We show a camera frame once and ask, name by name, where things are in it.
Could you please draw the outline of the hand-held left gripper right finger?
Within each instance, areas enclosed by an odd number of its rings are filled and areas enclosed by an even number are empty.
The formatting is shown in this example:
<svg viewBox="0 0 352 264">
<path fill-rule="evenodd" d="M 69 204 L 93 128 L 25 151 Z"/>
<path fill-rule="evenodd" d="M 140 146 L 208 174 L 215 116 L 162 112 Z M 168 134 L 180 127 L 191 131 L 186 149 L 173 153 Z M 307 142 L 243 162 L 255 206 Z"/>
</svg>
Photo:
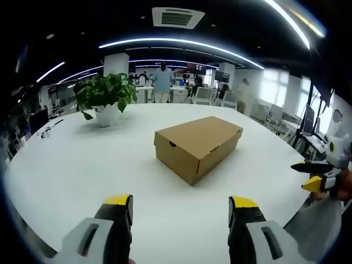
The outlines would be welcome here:
<svg viewBox="0 0 352 264">
<path fill-rule="evenodd" d="M 228 227 L 230 263 L 309 263 L 295 239 L 250 199 L 229 197 Z"/>
</svg>

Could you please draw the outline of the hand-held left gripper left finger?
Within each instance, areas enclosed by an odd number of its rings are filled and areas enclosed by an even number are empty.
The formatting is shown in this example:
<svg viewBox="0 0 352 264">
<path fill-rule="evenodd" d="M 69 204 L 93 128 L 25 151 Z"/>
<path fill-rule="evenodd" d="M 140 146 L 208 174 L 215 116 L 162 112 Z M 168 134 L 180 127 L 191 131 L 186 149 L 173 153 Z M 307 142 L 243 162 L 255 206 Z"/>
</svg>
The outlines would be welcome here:
<svg viewBox="0 0 352 264">
<path fill-rule="evenodd" d="M 133 195 L 107 198 L 63 239 L 51 263 L 130 263 Z"/>
</svg>

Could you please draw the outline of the person's right hand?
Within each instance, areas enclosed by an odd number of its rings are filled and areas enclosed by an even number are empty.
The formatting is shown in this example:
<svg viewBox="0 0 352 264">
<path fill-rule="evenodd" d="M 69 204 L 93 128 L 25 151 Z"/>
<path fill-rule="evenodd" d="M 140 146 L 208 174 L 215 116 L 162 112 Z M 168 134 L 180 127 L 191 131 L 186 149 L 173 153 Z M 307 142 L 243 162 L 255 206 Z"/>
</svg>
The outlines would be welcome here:
<svg viewBox="0 0 352 264">
<path fill-rule="evenodd" d="M 313 194 L 313 200 L 315 201 L 324 200 L 327 197 L 329 195 L 324 192 Z M 335 198 L 343 202 L 351 200 L 351 170 L 346 169 L 342 171 L 341 184 Z"/>
</svg>

